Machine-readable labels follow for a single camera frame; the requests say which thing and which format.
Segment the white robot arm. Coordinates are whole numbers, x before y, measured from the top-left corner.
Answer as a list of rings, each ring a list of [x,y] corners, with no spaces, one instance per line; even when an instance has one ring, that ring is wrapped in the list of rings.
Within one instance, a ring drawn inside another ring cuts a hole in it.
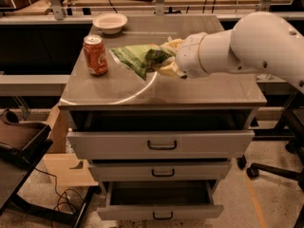
[[[229,30],[189,35],[173,65],[190,78],[223,72],[270,74],[304,92],[304,36],[277,15],[254,12]]]

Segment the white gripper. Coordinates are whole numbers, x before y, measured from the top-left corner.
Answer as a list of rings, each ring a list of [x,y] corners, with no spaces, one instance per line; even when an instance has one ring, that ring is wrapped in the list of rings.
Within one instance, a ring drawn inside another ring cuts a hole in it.
[[[174,39],[161,45],[172,52],[175,62],[158,69],[161,75],[178,78],[200,78],[208,76],[200,61],[200,45],[206,36],[205,32],[191,34],[182,39]]]

